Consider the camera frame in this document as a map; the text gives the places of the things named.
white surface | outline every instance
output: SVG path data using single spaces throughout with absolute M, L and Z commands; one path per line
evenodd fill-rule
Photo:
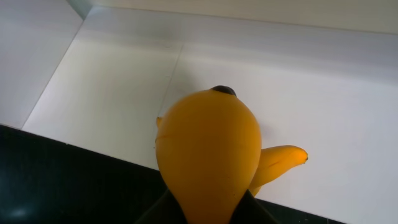
M 258 118 L 264 147 L 309 153 L 259 198 L 397 223 L 397 61 L 394 35 L 96 7 L 23 130 L 156 168 L 159 110 L 228 85 Z
M 64 0 L 0 0 L 0 124 L 22 127 L 81 23 Z
M 90 0 L 93 4 L 398 34 L 396 0 Z

black spot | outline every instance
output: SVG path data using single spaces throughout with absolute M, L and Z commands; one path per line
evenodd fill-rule
M 231 87 L 228 87 L 228 86 L 215 86 L 215 87 L 213 87 L 211 89 L 212 90 L 216 90 L 216 91 L 220 91 L 222 93 L 226 93 L 226 94 L 230 94 L 230 95 L 236 96 L 235 91 Z

cream-colored wall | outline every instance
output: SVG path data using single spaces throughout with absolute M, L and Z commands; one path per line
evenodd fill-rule
M 90 0 L 93 4 L 398 34 L 398 0 Z

white board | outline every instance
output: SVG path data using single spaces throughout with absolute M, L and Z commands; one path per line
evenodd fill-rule
M 156 168 L 155 117 L 228 85 L 256 115 L 263 147 L 309 154 L 259 198 L 397 223 L 397 61 L 394 35 L 96 7 L 23 130 Z
M 0 124 L 21 128 L 82 19 L 66 1 L 0 1 Z

round orange object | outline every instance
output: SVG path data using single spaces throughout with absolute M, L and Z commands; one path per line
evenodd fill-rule
M 228 223 L 259 164 L 261 132 L 232 94 L 194 93 L 163 117 L 156 157 L 189 223 Z

